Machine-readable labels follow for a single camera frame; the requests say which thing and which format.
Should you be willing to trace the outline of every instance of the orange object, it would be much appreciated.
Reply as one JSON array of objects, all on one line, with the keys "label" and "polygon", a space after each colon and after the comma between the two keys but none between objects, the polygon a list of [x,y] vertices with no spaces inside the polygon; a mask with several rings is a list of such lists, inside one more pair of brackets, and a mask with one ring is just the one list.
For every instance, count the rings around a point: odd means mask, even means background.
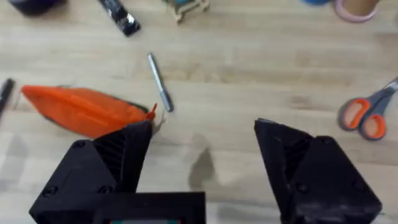
[{"label": "orange object", "polygon": [[91,138],[155,118],[156,104],[148,111],[142,106],[87,88],[25,85],[22,92],[46,118]]}]

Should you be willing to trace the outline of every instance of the orange scissor handle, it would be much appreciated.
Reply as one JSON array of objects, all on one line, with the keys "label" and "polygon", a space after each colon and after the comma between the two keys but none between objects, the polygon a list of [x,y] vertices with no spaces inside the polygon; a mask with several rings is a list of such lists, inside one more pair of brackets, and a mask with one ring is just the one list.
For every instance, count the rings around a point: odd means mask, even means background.
[{"label": "orange scissor handle", "polygon": [[359,132],[361,135],[372,141],[380,140],[386,135],[386,121],[383,115],[370,114],[366,116],[359,125]]},{"label": "orange scissor handle", "polygon": [[371,108],[371,102],[366,98],[355,98],[347,101],[341,108],[338,115],[340,127],[346,131],[354,131],[361,124],[361,121]]}]

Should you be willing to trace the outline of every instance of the display screen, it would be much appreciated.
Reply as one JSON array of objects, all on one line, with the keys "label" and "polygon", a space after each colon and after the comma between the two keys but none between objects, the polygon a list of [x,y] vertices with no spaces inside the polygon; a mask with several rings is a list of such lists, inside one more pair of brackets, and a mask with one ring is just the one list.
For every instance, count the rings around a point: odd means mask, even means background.
[{"label": "display screen", "polygon": [[112,221],[111,224],[180,224],[177,220],[123,220]]}]

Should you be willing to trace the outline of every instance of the blue object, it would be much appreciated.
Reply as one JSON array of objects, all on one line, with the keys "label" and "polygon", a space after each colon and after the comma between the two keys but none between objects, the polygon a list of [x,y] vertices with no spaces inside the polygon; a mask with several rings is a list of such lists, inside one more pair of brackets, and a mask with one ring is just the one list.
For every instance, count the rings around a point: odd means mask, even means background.
[{"label": "blue object", "polygon": [[330,0],[302,0],[302,1],[305,3],[311,4],[311,5],[314,5],[314,6],[320,6],[320,5],[330,2]]}]

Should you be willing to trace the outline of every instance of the black marker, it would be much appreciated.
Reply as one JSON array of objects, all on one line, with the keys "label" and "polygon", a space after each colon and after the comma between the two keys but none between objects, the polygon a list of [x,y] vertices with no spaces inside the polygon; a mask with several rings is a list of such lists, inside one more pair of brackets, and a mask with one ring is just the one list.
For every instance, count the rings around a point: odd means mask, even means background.
[{"label": "black marker", "polygon": [[141,28],[138,21],[127,12],[118,0],[98,0],[123,34],[128,37]]}]

